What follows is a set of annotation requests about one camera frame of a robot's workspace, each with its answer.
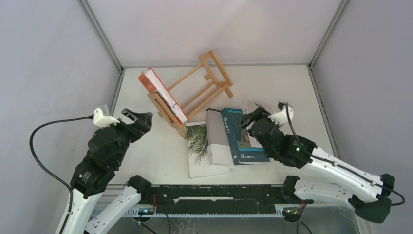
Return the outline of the coffee cover white book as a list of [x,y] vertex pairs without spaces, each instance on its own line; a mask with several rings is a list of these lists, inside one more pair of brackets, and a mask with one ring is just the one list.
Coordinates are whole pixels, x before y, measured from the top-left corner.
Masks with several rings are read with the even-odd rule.
[[263,107],[266,111],[273,113],[274,107],[265,102],[247,101],[242,104],[242,113],[249,114],[255,111],[258,107]]

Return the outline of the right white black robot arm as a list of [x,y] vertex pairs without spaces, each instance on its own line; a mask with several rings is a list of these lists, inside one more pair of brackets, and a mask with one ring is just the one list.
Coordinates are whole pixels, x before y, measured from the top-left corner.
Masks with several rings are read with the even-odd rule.
[[242,115],[240,127],[259,142],[266,157],[330,181],[312,182],[288,175],[281,190],[284,201],[330,203],[346,207],[364,220],[383,223],[393,206],[390,195],[396,193],[395,178],[367,173],[332,156],[296,134],[292,125],[294,110],[288,103],[280,102],[279,109],[270,113],[260,106]]

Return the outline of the orange cover book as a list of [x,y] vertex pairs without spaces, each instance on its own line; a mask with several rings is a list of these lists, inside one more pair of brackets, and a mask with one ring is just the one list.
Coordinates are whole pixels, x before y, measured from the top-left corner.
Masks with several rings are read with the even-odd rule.
[[178,102],[167,90],[162,80],[152,68],[142,72],[138,79],[149,93],[158,93],[158,95],[165,101],[166,105],[171,109],[181,123],[185,123],[188,120],[183,109],[178,105]]

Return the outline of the wooden book rack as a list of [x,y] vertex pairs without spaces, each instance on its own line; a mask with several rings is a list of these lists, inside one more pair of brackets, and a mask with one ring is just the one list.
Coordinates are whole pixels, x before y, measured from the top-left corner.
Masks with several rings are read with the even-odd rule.
[[225,93],[229,98],[233,97],[230,90],[233,82],[216,52],[210,50],[203,53],[198,57],[198,60],[198,64],[194,68],[171,85],[166,85],[157,74],[187,115],[188,120],[185,123],[181,123],[177,119],[157,92],[148,92],[148,98],[158,110],[160,117],[174,128],[183,139],[187,138],[186,123],[192,120],[216,97],[222,93]]

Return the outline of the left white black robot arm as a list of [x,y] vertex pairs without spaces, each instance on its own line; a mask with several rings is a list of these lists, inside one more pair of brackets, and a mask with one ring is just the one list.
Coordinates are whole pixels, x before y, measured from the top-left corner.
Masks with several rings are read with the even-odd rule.
[[56,233],[106,234],[127,210],[139,202],[151,200],[152,184],[135,175],[110,205],[90,219],[96,203],[120,169],[130,144],[139,140],[152,127],[152,112],[137,113],[125,108],[121,113],[132,123],[127,124],[111,116],[106,105],[97,107],[90,117],[99,128],[88,142],[86,156],[75,168],[70,182],[73,194]]

